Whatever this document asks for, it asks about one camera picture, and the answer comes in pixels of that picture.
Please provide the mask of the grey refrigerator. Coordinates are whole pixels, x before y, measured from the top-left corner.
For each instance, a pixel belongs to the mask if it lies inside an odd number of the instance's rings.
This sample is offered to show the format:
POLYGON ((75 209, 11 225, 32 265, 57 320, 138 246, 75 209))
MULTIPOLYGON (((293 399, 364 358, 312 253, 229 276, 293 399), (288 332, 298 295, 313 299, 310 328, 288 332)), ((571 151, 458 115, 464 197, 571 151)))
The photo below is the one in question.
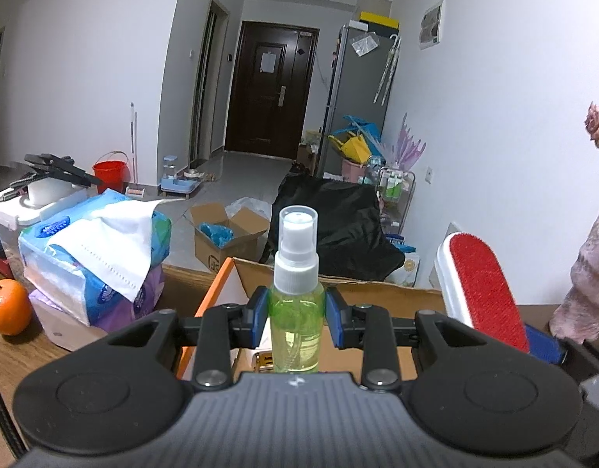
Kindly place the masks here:
POLYGON ((349 125, 346 116, 356 116, 372 122, 382 130, 387 103, 373 102, 387 64, 388 53, 395 43, 397 31, 380 24, 369 23, 368 30, 359 30, 350 24, 341 27, 332 60, 331 82, 322 139, 315 174, 341 172, 341 155, 331 146, 328 136, 349 125), (352 44, 369 34, 378 43, 377 47, 360 56, 352 44))

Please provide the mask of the cardboard box on floor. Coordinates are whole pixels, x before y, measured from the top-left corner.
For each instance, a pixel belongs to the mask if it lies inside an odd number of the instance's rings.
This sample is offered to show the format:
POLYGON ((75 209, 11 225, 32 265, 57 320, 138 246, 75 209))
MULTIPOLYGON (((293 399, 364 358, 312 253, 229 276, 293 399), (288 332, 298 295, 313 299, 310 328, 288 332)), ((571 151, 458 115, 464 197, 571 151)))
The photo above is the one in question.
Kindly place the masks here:
POLYGON ((228 216, 222 204, 208 203, 189 209, 195 228, 195 256, 213 274, 227 258, 257 261, 260 239, 270 222, 250 208, 228 216))

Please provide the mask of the green spray bottle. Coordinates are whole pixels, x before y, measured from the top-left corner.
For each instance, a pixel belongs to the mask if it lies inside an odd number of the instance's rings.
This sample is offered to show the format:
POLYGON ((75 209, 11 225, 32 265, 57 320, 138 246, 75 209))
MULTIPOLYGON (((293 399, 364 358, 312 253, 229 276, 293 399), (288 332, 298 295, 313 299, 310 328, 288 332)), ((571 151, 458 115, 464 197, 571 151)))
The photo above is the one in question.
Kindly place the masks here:
POLYGON ((268 291, 276 373, 312 373, 320 358, 325 289, 318 277, 316 210, 293 205, 279 213, 273 284, 268 291))

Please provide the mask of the white board on floor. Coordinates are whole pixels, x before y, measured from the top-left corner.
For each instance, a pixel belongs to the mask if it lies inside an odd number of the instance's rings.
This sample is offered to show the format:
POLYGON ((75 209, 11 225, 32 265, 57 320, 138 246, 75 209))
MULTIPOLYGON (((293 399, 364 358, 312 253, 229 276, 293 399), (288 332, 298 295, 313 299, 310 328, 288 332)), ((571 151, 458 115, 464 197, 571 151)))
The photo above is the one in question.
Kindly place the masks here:
POLYGON ((444 278, 454 266, 453 257, 450 254, 448 246, 453 238, 453 234, 459 234, 461 231, 461 226, 457 222, 452 221, 448 223, 444 238, 438 246, 434 263, 428 276, 428 283, 430 283, 433 289, 437 289, 437 291, 441 291, 444 278))

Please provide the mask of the orange fruit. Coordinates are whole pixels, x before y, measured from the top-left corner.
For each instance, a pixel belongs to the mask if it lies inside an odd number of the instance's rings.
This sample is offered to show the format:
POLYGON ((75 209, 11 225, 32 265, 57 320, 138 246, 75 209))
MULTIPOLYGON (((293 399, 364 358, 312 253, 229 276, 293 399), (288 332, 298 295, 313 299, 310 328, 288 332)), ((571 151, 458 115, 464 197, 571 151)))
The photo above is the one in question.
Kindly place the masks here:
POLYGON ((0 334, 17 336, 32 321, 33 307, 26 288, 14 279, 0 280, 0 334))

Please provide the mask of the yellow black box on fridge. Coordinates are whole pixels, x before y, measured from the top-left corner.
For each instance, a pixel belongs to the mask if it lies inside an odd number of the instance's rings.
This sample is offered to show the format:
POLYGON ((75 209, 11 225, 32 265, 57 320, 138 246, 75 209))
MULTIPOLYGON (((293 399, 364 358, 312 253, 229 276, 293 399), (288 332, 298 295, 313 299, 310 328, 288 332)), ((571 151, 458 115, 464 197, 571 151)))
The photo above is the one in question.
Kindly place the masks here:
POLYGON ((359 14, 359 18, 362 22, 379 25, 380 27, 392 28, 393 30, 399 30, 400 28, 399 20, 379 14, 362 11, 359 14))

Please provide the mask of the red white lint brush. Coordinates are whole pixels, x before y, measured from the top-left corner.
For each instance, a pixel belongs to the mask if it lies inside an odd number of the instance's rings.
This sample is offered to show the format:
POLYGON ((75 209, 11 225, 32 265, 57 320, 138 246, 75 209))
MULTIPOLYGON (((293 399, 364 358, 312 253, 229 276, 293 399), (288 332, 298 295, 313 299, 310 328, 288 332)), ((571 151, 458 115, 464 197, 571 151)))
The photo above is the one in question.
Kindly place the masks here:
POLYGON ((507 279, 487 243, 473 234, 453 234, 454 266, 441 286, 448 317, 516 350, 529 352, 525 325, 507 279))

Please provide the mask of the white cube container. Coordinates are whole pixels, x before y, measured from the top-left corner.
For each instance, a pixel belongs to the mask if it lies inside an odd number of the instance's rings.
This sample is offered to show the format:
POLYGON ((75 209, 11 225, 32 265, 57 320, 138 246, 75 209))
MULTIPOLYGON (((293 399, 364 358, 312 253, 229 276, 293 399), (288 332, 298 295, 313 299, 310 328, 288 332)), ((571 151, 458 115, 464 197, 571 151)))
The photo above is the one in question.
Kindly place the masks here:
POLYGON ((252 357, 252 367, 256 373, 272 373, 274 359, 271 351, 257 352, 252 357))

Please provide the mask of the purple feather decoration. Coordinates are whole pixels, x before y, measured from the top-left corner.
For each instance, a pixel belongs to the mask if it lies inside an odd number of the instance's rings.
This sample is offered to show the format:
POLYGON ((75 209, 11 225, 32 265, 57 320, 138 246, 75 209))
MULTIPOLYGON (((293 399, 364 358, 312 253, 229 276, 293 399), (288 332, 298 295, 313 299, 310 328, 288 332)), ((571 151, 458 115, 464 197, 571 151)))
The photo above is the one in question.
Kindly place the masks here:
POLYGON ((407 113, 405 113, 402 119, 400 134, 395 144, 395 150, 393 151, 393 162, 400 170, 411 170, 423 155, 425 148, 426 144, 423 140, 415 140, 415 137, 412 135, 411 127, 407 124, 407 113))

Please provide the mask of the yellow bag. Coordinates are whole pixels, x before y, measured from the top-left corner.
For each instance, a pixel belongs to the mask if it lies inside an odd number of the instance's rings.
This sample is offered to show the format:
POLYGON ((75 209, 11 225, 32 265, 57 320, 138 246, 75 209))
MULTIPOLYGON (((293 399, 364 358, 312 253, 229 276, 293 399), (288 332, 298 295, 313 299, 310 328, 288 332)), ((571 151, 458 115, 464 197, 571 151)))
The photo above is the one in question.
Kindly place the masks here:
POLYGON ((365 165, 371 158, 371 151, 362 134, 351 132, 347 140, 329 135, 328 140, 343 158, 357 165, 365 165))

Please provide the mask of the red cardboard box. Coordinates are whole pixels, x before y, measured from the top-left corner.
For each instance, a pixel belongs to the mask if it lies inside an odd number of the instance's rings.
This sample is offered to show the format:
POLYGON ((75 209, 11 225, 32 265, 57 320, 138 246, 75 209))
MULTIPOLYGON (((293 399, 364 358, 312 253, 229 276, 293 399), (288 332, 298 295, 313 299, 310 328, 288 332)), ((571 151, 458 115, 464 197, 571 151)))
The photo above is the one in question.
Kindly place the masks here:
MULTIPOLYGON (((213 278, 202 303, 195 310, 195 315, 201 317, 208 308, 216 305, 248 303, 258 287, 268 287, 272 283, 272 268, 252 261, 227 258, 213 278)), ((318 363, 318 369, 322 372, 349 372, 356 379, 361 377, 361 351, 352 347, 341 350, 336 345, 344 328, 351 324, 351 313, 356 304, 383 307, 393 319, 412 318, 418 310, 445 311, 440 292, 432 289, 410 289, 385 282, 327 277, 321 277, 320 283, 328 291, 336 289, 346 302, 343 307, 336 307, 331 298, 326 299, 318 363)))

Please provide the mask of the dark entrance door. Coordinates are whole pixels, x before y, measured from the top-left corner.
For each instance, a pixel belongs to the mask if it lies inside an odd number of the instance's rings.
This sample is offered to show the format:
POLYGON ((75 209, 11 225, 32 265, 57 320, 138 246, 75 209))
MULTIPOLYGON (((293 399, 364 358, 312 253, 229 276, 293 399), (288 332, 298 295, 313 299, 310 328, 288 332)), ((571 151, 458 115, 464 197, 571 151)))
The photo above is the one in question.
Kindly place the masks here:
POLYGON ((317 39, 316 28, 243 22, 229 97, 227 151, 297 157, 317 39))

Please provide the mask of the black gripper on container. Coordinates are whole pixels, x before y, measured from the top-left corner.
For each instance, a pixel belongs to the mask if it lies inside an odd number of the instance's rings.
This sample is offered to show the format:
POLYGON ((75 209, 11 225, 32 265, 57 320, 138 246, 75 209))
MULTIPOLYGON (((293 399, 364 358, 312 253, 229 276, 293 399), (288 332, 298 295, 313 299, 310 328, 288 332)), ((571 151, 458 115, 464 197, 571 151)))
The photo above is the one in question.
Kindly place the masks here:
POLYGON ((8 188, 0 192, 1 202, 26 195, 30 192, 30 186, 44 180, 56 180, 83 188, 103 186, 103 181, 99 180, 98 177, 76 167, 75 161, 69 155, 28 153, 24 155, 24 161, 29 164, 32 172, 26 173, 22 179, 11 182, 8 188))

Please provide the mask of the clear food storage container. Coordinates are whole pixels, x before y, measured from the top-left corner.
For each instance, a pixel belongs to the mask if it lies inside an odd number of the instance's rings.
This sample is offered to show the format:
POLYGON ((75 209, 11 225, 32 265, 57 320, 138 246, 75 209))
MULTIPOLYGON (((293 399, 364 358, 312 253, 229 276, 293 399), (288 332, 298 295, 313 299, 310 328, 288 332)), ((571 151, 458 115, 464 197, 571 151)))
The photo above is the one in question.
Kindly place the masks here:
POLYGON ((23 281, 23 264, 20 257, 18 238, 23 229, 48 220, 61 210, 70 208, 88 198, 88 189, 65 184, 57 191, 63 193, 60 199, 41 207, 35 206, 27 193, 18 195, 11 200, 0 200, 0 242, 4 249, 7 263, 12 275, 18 281, 23 281))

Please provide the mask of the pink textured vase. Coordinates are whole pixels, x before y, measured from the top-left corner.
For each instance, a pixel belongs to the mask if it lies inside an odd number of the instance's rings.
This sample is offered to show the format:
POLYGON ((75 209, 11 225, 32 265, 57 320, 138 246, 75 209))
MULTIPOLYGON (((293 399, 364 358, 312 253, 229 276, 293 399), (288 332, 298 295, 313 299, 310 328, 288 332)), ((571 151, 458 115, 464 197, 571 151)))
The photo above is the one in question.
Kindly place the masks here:
POLYGON ((599 337, 599 214, 570 270, 571 288, 549 321, 556 338, 577 343, 599 337))

